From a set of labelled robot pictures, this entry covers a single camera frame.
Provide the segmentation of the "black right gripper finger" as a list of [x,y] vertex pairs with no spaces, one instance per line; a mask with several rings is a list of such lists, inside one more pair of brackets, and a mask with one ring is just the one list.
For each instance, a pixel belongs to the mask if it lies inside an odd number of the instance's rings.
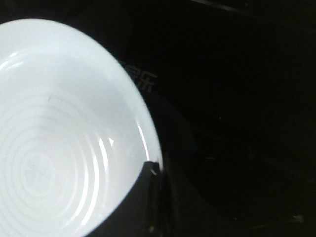
[[168,176],[147,161],[123,201],[93,231],[95,237],[171,237],[174,208]]

